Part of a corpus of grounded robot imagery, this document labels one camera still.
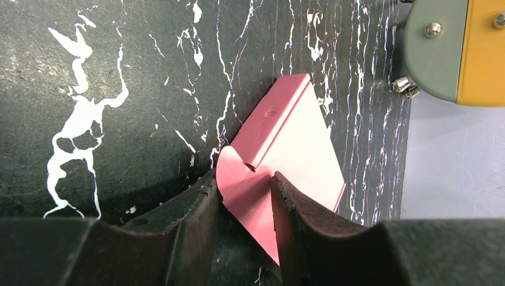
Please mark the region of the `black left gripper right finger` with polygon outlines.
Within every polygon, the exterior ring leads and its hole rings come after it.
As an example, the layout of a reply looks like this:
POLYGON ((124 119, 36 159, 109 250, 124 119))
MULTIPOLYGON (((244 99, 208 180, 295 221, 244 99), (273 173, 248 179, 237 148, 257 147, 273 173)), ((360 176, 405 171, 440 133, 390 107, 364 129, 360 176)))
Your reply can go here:
POLYGON ((323 207, 276 172, 272 209, 283 285, 503 285, 504 220, 386 220, 323 207))

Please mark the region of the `pink cardboard box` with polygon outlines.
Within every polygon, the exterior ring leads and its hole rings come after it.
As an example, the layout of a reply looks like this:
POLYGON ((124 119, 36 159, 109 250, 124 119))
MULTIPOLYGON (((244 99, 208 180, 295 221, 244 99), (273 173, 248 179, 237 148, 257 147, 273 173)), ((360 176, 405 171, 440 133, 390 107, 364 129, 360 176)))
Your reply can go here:
POLYGON ((276 172, 337 210, 345 182, 307 73, 279 77, 217 161, 225 207, 274 262, 279 255, 270 181, 276 172))

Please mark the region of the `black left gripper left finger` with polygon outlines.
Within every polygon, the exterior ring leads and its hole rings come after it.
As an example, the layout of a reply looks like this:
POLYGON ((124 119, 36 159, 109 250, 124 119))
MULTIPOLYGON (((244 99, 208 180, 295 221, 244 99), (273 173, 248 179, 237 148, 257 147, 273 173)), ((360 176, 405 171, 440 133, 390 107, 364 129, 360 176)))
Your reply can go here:
POLYGON ((2 285, 208 285, 214 170, 122 227, 76 217, 1 220, 2 285))

